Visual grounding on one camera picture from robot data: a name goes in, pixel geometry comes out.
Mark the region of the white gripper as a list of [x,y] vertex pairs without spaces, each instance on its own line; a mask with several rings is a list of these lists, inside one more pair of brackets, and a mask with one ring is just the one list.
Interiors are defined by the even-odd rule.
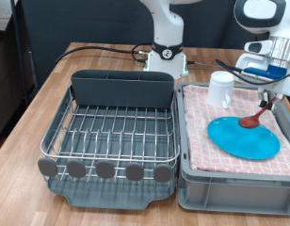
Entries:
[[[271,102],[271,110],[283,99],[284,95],[290,96],[290,61],[243,54],[236,62],[235,67],[241,72],[235,76],[238,81],[267,89],[277,93]],[[258,92],[260,107],[267,104],[267,92]]]

